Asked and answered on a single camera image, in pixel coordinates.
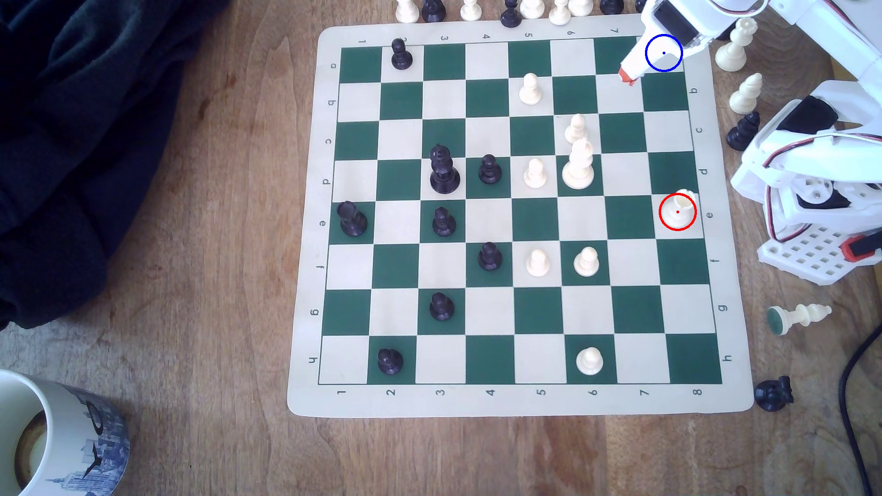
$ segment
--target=white pawn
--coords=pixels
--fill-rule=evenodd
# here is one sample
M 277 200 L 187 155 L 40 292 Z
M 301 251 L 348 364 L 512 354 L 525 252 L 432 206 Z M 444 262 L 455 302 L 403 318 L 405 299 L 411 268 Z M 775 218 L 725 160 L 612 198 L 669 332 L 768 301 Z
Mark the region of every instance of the white pawn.
M 570 161 L 560 171 L 560 177 L 564 184 L 574 190 L 584 190 L 594 181 L 594 149 L 586 138 L 577 139 L 572 144 Z
M 567 0 L 554 0 L 555 7 L 549 11 L 549 20 L 555 26 L 563 26 L 570 22 L 570 9 L 566 8 Z
M 591 246 L 582 248 L 582 251 L 572 261 L 572 267 L 576 269 L 576 274 L 582 277 L 591 277 L 597 274 L 601 268 L 601 262 L 597 259 L 597 250 Z
M 741 71 L 747 63 L 744 47 L 751 44 L 753 34 L 757 32 L 757 21 L 752 18 L 741 18 L 735 23 L 735 29 L 729 35 L 732 42 L 726 43 L 717 50 L 714 60 L 720 69 L 729 72 Z
M 420 18 L 420 10 L 416 8 L 416 4 L 411 0 L 398 0 L 395 18 L 398 22 L 410 24 Z
M 603 368 L 603 356 L 597 348 L 585 348 L 576 355 L 576 368 L 585 375 L 595 375 Z
M 570 119 L 570 125 L 564 130 L 564 138 L 569 144 L 573 144 L 581 138 L 585 138 L 585 116 L 576 114 Z
M 661 217 L 668 227 L 681 229 L 688 226 L 695 217 L 695 207 L 692 206 L 695 193 L 689 190 L 677 190 L 677 192 L 680 194 L 668 198 L 661 206 Z
M 817 322 L 830 315 L 831 312 L 833 312 L 833 309 L 823 304 L 810 304 L 808 306 L 798 304 L 792 312 L 788 312 L 780 306 L 772 306 L 769 307 L 766 320 L 768 320 L 772 332 L 781 336 L 785 335 L 790 327 L 796 323 L 807 327 L 812 322 Z
M 583 18 L 594 9 L 594 0 L 570 0 L 566 6 L 570 9 L 570 14 Z
M 750 114 L 757 107 L 757 97 L 762 87 L 762 74 L 757 72 L 748 76 L 729 98 L 729 108 L 737 114 Z
M 465 0 L 460 8 L 460 17 L 462 20 L 478 20 L 481 18 L 481 6 L 478 0 Z
M 536 248 L 530 252 L 527 258 L 527 272 L 533 277 L 542 277 L 549 272 L 551 262 L 549 256 L 542 250 Z
M 536 189 L 541 188 L 548 181 L 548 175 L 545 174 L 545 164 L 539 159 L 532 159 L 527 164 L 527 170 L 524 171 L 524 182 L 527 186 Z
M 535 105 L 542 98 L 539 79 L 532 72 L 528 72 L 524 76 L 524 86 L 518 91 L 518 97 L 527 105 Z

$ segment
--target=black pawn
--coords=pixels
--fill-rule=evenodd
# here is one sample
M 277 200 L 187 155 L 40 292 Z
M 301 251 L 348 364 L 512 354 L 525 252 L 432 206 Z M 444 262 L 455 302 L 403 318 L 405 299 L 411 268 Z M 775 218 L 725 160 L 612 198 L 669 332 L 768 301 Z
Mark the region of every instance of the black pawn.
M 520 26 L 520 12 L 518 12 L 518 0 L 505 0 L 505 10 L 499 16 L 499 22 L 505 27 Z
M 429 158 L 432 167 L 429 184 L 432 189 L 441 194 L 456 191 L 456 188 L 460 186 L 460 172 L 453 167 L 450 149 L 444 145 L 435 145 Z
M 392 40 L 392 67 L 399 71 L 404 71 L 414 62 L 414 56 L 410 55 L 404 40 L 395 38 Z
M 439 236 L 450 236 L 456 230 L 456 219 L 446 208 L 438 207 L 435 209 L 435 219 L 432 220 L 432 230 Z
M 441 0 L 422 0 L 422 20 L 441 22 L 447 17 L 447 9 Z
M 759 132 L 759 112 L 754 110 L 750 114 L 741 117 L 738 120 L 738 124 L 729 130 L 729 134 L 726 135 L 726 143 L 733 150 L 743 152 L 750 145 L 757 132 Z
M 355 203 L 344 201 L 337 206 L 340 228 L 347 236 L 360 236 L 368 228 L 368 218 L 355 208 Z
M 624 0 L 601 0 L 601 12 L 604 15 L 614 16 L 624 10 Z
M 496 163 L 496 157 L 491 154 L 484 155 L 481 159 L 481 167 L 478 169 L 478 179 L 484 184 L 494 184 L 502 178 L 502 168 Z
M 478 265 L 484 270 L 498 269 L 502 265 L 502 252 L 490 241 L 482 244 L 478 252 Z
M 432 295 L 432 301 L 429 302 L 429 313 L 435 320 L 447 320 L 453 316 L 453 300 L 444 293 L 435 293 Z
M 394 375 L 401 372 L 404 357 L 396 349 L 383 348 L 377 352 L 377 367 L 384 374 Z
M 782 375 L 778 380 L 764 380 L 753 389 L 753 399 L 765 411 L 778 411 L 793 402 L 790 377 Z

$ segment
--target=black cable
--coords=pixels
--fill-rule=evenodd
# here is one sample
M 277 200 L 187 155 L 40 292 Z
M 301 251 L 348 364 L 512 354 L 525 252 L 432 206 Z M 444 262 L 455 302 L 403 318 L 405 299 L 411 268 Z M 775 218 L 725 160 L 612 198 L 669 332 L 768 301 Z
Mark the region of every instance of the black cable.
M 851 375 L 851 370 L 855 368 L 857 361 L 861 359 L 861 355 L 863 355 L 870 345 L 876 341 L 876 338 L 878 338 L 880 334 L 882 334 L 882 325 L 876 327 L 876 330 L 867 337 L 866 341 L 857 347 L 857 351 L 855 351 L 855 354 L 848 361 L 848 364 L 845 365 L 845 370 L 842 371 L 842 377 L 839 379 L 839 412 L 842 415 L 842 425 L 845 427 L 845 435 L 848 436 L 851 452 L 855 455 L 857 473 L 861 476 L 864 496 L 873 496 L 873 489 L 870 487 L 870 478 L 867 477 L 867 468 L 863 466 L 861 449 L 857 446 L 855 431 L 851 428 L 851 420 L 848 419 L 848 408 L 845 404 L 845 387 L 848 383 L 848 376 Z

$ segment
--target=mug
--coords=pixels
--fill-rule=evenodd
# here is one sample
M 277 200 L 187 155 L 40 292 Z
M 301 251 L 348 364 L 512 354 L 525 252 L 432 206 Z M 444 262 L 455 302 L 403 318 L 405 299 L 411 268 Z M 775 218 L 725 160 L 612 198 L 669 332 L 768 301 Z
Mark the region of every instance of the mug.
M 129 449 L 104 398 L 0 370 L 0 496 L 109 496 Z

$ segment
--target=wooden table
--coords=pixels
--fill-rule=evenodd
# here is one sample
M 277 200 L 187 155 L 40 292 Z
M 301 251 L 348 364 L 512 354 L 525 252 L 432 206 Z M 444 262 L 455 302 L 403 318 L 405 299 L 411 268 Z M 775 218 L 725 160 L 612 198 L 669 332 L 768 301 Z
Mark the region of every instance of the wooden table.
M 458 20 L 460 4 L 448 2 Z M 498 1 L 481 5 L 485 19 L 501 11 Z M 288 411 L 318 35 L 394 20 L 392 0 L 234 2 L 186 72 L 168 150 L 107 290 L 68 319 L 0 333 L 0 367 L 123 407 L 132 458 L 118 493 L 858 494 L 836 385 L 882 321 L 872 270 L 820 288 L 760 265 L 760 207 L 731 190 L 754 379 L 792 378 L 796 403 L 783 411 L 420 420 Z M 773 12 L 759 25 L 747 67 L 714 71 L 721 135 L 736 122 L 726 101 L 747 74 L 763 73 L 766 118 L 831 77 L 829 58 L 799 29 Z M 738 154 L 724 148 L 731 173 Z M 766 330 L 769 305 L 800 303 L 833 314 L 783 338 Z M 849 388 L 877 491 L 881 378 L 878 343 Z

